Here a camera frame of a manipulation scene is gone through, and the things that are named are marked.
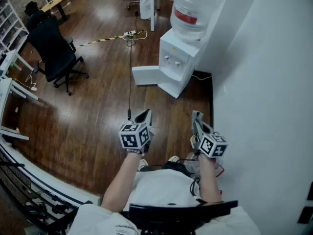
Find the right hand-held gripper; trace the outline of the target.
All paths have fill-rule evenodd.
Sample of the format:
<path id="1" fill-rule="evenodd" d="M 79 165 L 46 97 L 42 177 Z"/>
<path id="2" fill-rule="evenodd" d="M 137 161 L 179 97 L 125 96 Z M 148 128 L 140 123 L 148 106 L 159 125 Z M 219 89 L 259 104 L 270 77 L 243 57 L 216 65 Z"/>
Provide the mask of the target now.
<path id="1" fill-rule="evenodd" d="M 194 148 L 209 158 L 219 158 L 224 155 L 228 142 L 226 138 L 203 121 L 203 114 L 192 111 L 192 127 L 195 135 Z"/>

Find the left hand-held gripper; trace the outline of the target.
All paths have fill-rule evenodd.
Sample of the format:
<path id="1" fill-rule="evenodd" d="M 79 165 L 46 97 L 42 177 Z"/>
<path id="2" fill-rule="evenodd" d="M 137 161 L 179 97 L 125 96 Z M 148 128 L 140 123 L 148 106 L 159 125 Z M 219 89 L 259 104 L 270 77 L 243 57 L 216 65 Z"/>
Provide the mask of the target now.
<path id="1" fill-rule="evenodd" d="M 137 114 L 134 122 L 123 124 L 119 130 L 119 138 L 124 149 L 132 149 L 147 153 L 153 138 L 152 127 L 152 110 Z"/>

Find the white water dispenser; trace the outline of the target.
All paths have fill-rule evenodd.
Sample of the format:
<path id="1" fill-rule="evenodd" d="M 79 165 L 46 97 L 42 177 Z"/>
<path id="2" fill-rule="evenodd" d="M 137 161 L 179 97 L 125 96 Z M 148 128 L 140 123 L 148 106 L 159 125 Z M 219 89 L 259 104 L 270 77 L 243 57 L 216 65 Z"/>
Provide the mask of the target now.
<path id="1" fill-rule="evenodd" d="M 186 43 L 170 29 L 160 38 L 158 65 L 132 68 L 135 84 L 157 85 L 178 98 L 196 69 L 205 44 L 205 39 Z"/>

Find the person's left forearm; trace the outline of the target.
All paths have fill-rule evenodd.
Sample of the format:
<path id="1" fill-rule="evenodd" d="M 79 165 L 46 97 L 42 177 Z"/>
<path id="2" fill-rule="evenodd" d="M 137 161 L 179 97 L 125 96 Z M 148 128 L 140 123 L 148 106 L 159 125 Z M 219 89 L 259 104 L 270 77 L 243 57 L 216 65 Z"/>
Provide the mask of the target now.
<path id="1" fill-rule="evenodd" d="M 124 159 L 117 175 L 107 188 L 101 207 L 111 212 L 122 212 L 127 204 L 137 169 L 139 167 L 141 154 L 128 153 Z"/>

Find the person's right forearm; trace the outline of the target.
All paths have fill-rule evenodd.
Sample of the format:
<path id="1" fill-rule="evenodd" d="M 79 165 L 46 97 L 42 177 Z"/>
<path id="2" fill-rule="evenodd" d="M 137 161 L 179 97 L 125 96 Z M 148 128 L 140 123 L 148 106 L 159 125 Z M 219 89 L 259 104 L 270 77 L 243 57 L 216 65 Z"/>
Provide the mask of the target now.
<path id="1" fill-rule="evenodd" d="M 200 161 L 200 195 L 207 203 L 222 201 L 218 188 L 213 162 L 204 154 L 199 155 Z"/>

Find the large wrapped water bottle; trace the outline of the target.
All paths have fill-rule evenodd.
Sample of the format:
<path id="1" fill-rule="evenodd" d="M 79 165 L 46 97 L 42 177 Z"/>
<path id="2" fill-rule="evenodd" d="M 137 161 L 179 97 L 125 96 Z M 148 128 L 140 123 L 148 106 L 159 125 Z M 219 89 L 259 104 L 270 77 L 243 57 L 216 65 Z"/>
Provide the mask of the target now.
<path id="1" fill-rule="evenodd" d="M 177 37 L 190 43 L 201 40 L 223 0 L 174 0 L 171 26 Z"/>

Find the person's black trousers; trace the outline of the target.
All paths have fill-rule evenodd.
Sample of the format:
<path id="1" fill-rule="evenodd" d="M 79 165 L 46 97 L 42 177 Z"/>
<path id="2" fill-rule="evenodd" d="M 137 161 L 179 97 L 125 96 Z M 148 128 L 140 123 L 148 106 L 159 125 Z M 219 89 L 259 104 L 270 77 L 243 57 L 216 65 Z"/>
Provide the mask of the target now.
<path id="1" fill-rule="evenodd" d="M 162 165 L 160 169 L 170 169 L 170 170 L 174 170 L 177 172 L 181 172 L 184 175 L 186 175 L 187 177 L 191 176 L 191 174 L 189 173 L 189 171 L 187 170 L 185 165 L 183 165 L 181 163 L 167 162 L 166 164 Z M 142 169 L 140 169 L 139 171 L 140 172 L 149 172 L 149 171 L 155 171 L 155 170 L 158 170 L 158 168 L 156 166 L 146 165 Z"/>

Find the person's white shirt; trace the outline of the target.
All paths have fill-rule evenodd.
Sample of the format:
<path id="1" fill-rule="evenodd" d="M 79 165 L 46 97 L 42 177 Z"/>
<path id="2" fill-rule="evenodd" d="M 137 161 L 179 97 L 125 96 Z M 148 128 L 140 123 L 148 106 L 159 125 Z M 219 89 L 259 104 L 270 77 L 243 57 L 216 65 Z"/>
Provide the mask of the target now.
<path id="1" fill-rule="evenodd" d="M 196 198 L 189 191 L 192 179 L 170 170 L 137 172 L 134 187 L 124 208 L 130 204 L 194 206 Z M 79 208 L 67 235 L 139 235 L 140 230 L 121 214 L 86 204 Z M 242 207 L 216 218 L 196 230 L 196 235 L 261 235 Z"/>

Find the yellow black floor tape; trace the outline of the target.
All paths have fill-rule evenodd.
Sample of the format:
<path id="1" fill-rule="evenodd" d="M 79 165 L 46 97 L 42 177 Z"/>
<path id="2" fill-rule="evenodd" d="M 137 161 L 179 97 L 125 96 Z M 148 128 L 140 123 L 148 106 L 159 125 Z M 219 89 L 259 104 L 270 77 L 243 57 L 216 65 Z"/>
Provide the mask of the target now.
<path id="1" fill-rule="evenodd" d="M 112 41 L 112 40 L 115 40 L 115 39 L 122 39 L 122 38 L 124 38 L 124 36 L 115 36 L 115 37 L 110 37 L 110 38 L 105 38 L 105 39 L 99 39 L 99 40 L 91 41 L 91 42 L 88 42 L 88 43 L 76 45 L 75 48 L 80 48 L 80 47 L 83 47 L 83 46 L 88 46 L 88 45 L 96 44 L 96 43 L 99 43 L 99 42 Z"/>

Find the black office chair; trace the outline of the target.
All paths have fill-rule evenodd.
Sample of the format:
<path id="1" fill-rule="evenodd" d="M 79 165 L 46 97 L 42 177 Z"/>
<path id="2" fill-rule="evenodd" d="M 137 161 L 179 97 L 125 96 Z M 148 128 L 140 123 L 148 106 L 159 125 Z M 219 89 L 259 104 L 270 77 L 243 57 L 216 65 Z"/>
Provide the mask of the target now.
<path id="1" fill-rule="evenodd" d="M 63 38 L 59 30 L 58 20 L 50 16 L 40 22 L 27 37 L 28 42 L 39 53 L 45 68 L 36 65 L 34 71 L 45 75 L 47 82 L 53 82 L 54 87 L 59 87 L 58 81 L 65 78 L 66 93 L 71 96 L 68 88 L 69 75 L 81 74 L 86 78 L 86 72 L 75 70 L 78 62 L 83 62 L 83 57 L 76 57 L 76 48 L 71 37 Z"/>

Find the white hanging garment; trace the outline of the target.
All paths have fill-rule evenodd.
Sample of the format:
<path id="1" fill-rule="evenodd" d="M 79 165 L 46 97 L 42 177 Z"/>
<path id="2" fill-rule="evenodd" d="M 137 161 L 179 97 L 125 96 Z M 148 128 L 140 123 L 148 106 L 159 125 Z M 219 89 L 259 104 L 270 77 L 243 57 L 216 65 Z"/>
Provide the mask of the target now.
<path id="1" fill-rule="evenodd" d="M 150 12 L 151 12 L 151 6 L 149 0 L 140 0 L 139 3 L 140 6 L 140 17 L 143 20 L 150 20 Z"/>

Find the yellow wooden table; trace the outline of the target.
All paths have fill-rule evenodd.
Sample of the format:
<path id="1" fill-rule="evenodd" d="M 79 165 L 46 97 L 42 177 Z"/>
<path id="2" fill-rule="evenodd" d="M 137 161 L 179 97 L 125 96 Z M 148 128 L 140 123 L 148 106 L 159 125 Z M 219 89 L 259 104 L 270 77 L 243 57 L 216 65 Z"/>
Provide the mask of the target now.
<path id="1" fill-rule="evenodd" d="M 68 20 L 68 17 L 66 16 L 62 6 L 61 6 L 61 2 L 64 0 L 52 0 L 51 2 L 49 2 L 48 4 L 46 4 L 44 7 L 41 8 L 41 10 L 47 14 L 50 15 L 50 9 L 52 9 L 53 7 L 57 7 L 57 9 L 60 12 L 60 15 L 62 17 L 61 22 L 65 22 Z"/>

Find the white shelf rack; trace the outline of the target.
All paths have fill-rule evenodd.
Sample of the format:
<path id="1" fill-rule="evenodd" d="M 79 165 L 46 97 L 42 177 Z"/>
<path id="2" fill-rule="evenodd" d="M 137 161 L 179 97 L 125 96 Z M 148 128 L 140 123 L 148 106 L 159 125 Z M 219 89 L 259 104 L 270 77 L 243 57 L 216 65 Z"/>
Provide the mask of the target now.
<path id="1" fill-rule="evenodd" d="M 0 51 L 9 52 L 23 47 L 29 31 L 8 0 L 0 6 Z"/>

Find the black chest mount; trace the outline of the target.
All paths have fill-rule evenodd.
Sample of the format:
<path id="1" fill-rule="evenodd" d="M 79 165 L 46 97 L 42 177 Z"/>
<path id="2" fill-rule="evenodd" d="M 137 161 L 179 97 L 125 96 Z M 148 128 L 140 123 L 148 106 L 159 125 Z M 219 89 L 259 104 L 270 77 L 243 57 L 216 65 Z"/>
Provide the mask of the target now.
<path id="1" fill-rule="evenodd" d="M 237 206 L 237 200 L 195 207 L 130 204 L 122 215 L 141 230 L 141 235 L 195 235 L 198 228 L 214 218 L 229 215 Z"/>

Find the white desk frame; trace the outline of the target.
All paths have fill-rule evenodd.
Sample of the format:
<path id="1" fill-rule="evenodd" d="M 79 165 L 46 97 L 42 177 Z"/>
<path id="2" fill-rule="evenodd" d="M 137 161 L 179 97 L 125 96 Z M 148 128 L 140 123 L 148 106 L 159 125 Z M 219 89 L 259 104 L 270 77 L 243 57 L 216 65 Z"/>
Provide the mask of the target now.
<path id="1" fill-rule="evenodd" d="M 7 53 L 2 52 L 2 54 L 5 54 L 5 58 L 3 62 L 0 65 L 0 77 L 7 79 L 8 78 L 8 70 L 11 66 L 15 67 L 17 70 L 22 71 L 22 68 L 20 68 L 16 61 L 21 61 L 27 68 L 30 69 L 30 71 L 33 71 L 34 69 L 18 54 L 17 50 L 11 50 Z M 29 90 L 25 89 L 19 82 L 13 80 L 11 91 L 17 93 L 23 98 L 30 97 L 34 100 L 39 100 L 39 98 L 34 95 Z"/>
<path id="2" fill-rule="evenodd" d="M 8 95 L 11 91 L 14 91 L 14 88 L 12 86 L 12 79 L 0 78 L 0 134 L 28 141 L 28 136 L 23 136 L 17 130 L 2 126 L 4 109 L 7 103 Z"/>

